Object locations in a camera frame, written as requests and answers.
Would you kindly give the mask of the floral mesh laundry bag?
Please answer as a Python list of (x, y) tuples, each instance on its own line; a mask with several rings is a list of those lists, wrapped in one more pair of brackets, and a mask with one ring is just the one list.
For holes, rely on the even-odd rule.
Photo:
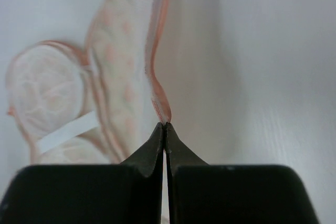
[(154, 72), (169, 0), (104, 0), (85, 49), (46, 40), (6, 73), (9, 114), (30, 163), (120, 163), (171, 120)]

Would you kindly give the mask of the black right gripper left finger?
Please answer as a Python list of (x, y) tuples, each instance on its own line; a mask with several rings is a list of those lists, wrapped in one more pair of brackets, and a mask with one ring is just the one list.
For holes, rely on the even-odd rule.
[(32, 165), (1, 201), (1, 223), (160, 223), (164, 126), (120, 164)]

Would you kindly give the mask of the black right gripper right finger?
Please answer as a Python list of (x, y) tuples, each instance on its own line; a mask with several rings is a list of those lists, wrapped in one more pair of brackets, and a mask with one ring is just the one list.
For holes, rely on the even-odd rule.
[(318, 223), (298, 174), (283, 165), (210, 165), (165, 126), (171, 223)]

